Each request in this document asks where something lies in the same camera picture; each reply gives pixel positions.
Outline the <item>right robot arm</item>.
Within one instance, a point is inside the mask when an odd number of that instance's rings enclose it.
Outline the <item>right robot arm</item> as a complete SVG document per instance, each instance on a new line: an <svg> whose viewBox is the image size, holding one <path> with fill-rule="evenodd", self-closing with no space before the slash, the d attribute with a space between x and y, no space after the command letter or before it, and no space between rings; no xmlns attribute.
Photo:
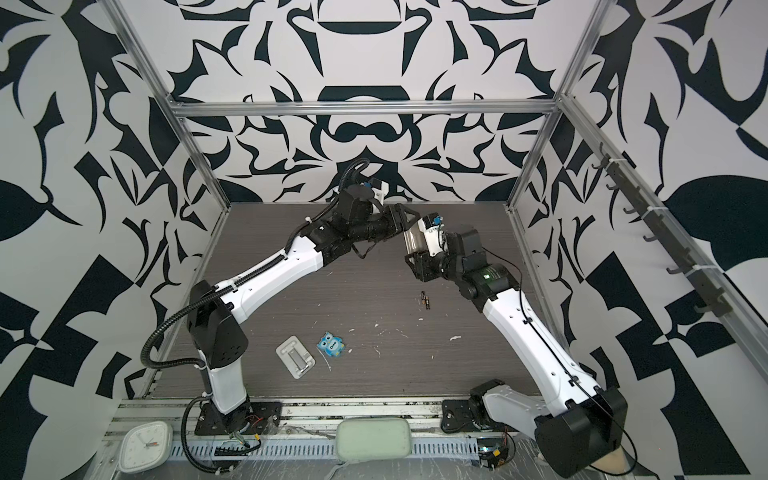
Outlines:
<svg viewBox="0 0 768 480"><path fill-rule="evenodd" d="M444 279L501 333L532 376L534 398L504 383L480 389L481 413L532 438L543 460L561 477L591 468L622 477L635 467L622 447L628 404L604 389L558 343L527 300L509 265L482 246L466 227L445 231L419 220L404 234L405 261L414 276Z"/></svg>

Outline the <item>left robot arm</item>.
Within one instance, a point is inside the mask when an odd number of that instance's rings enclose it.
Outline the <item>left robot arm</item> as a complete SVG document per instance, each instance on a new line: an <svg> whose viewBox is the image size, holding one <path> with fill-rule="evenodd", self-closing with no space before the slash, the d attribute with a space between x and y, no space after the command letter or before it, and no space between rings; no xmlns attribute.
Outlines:
<svg viewBox="0 0 768 480"><path fill-rule="evenodd" d="M187 329L217 412L231 416L243 411L249 400L241 362L249 340L242 323L296 281L353 252L358 243L387 241L409 230L417 220L415 210L403 204L384 205L371 186L355 184L320 214L306 219L277 253L210 286L187 317Z"/></svg>

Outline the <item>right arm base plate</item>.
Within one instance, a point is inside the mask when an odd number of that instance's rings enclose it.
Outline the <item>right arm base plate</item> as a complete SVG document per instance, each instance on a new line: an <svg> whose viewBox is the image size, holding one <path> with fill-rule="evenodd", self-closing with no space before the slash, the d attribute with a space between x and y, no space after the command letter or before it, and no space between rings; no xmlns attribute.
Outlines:
<svg viewBox="0 0 768 480"><path fill-rule="evenodd" d="M468 399L447 399L441 402L440 429L446 434L479 431Z"/></svg>

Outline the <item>white remote control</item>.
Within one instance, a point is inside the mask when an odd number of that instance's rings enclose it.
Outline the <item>white remote control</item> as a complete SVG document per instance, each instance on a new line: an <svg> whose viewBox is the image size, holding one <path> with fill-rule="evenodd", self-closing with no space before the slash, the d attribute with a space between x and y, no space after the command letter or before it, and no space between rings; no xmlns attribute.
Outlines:
<svg viewBox="0 0 768 480"><path fill-rule="evenodd" d="M414 253L427 252L432 254L431 244L434 240L434 234L431 231L432 225L428 216L422 217L404 233L406 252L408 255Z"/></svg>

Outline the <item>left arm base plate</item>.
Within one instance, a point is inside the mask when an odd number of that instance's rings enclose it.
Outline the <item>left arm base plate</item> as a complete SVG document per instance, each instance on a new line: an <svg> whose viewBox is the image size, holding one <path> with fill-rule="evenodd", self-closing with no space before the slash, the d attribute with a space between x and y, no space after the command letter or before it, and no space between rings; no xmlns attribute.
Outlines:
<svg viewBox="0 0 768 480"><path fill-rule="evenodd" d="M210 402L202 404L196 417L194 433L197 436L265 434L281 422L283 404L277 401L245 402L228 414L220 413Z"/></svg>

